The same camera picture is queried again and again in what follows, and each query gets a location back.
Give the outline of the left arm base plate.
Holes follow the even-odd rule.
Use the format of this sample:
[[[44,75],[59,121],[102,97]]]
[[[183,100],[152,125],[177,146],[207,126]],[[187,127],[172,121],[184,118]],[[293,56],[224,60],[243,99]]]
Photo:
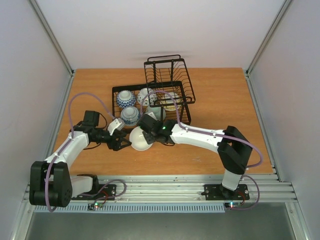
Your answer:
[[[82,193],[79,196],[88,200],[97,200],[99,198],[105,200],[106,197],[108,200],[114,200],[116,193],[117,186],[115,184],[108,184],[103,188],[103,190],[100,193]]]

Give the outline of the pale green bowl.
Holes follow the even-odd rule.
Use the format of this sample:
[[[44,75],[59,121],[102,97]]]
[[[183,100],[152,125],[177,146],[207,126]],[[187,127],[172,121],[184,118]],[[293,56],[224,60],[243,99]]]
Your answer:
[[[150,107],[148,106],[147,109],[145,110],[146,114],[153,113],[155,118],[158,121],[163,121],[166,118],[166,111],[163,107],[158,106],[158,107]]]

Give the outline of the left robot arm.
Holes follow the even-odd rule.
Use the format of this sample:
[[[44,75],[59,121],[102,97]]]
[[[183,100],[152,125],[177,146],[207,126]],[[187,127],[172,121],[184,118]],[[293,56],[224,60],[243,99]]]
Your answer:
[[[30,168],[29,203],[46,206],[50,211],[66,207],[71,199],[86,196],[96,199],[103,188],[94,174],[70,176],[69,169],[89,144],[106,144],[110,150],[119,151],[131,145],[123,131],[121,118],[115,118],[106,128],[99,127],[100,113],[87,110],[83,120],[74,125],[66,140],[43,161],[35,161]]]

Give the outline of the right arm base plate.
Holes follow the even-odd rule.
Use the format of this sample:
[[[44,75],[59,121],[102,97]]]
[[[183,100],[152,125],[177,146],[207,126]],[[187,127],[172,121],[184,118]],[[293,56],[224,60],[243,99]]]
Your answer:
[[[239,184],[236,190],[223,189],[222,184],[205,184],[201,193],[206,201],[240,201],[249,200],[249,190],[246,184]]]

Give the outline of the white bowl black diamonds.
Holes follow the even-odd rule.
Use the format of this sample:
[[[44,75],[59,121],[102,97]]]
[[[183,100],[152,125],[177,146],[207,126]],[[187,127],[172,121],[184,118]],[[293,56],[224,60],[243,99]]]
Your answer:
[[[139,91],[137,95],[137,102],[142,106],[149,106],[153,105],[154,102],[157,100],[157,94],[151,88],[143,88]]]

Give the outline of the black wire dish rack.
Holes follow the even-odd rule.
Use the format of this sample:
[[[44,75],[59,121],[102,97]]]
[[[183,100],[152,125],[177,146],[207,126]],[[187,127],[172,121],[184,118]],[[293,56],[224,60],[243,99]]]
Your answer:
[[[128,90],[135,96],[144,88],[165,91],[175,100],[179,119],[189,125],[192,121],[189,105],[195,103],[196,97],[184,58],[180,54],[152,56],[143,63],[145,83],[118,83],[112,88],[112,113],[121,115],[122,108],[117,104],[117,95]]]

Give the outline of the blue floral bowl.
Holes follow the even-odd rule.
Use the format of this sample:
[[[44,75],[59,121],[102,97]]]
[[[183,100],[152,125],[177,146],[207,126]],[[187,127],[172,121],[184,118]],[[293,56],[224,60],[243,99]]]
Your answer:
[[[139,110],[134,106],[127,106],[120,113],[120,118],[128,127],[135,126],[140,116]]]

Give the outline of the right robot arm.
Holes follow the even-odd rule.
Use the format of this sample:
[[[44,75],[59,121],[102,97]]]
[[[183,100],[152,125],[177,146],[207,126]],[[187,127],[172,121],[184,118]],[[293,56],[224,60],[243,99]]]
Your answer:
[[[253,147],[236,127],[228,126],[225,130],[204,129],[177,120],[162,122],[149,114],[144,114],[137,126],[142,129],[149,144],[191,145],[218,154],[224,167],[221,194],[225,198],[232,198],[238,193],[238,185],[245,174]]]

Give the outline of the yellow sun pattern bowl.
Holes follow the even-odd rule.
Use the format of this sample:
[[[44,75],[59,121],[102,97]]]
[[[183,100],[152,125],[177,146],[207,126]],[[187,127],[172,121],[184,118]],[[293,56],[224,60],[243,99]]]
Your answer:
[[[181,106],[179,103],[182,102],[182,97],[177,92],[169,92],[168,94],[164,93],[160,98],[160,104],[169,112],[176,110],[174,102],[178,108]]]

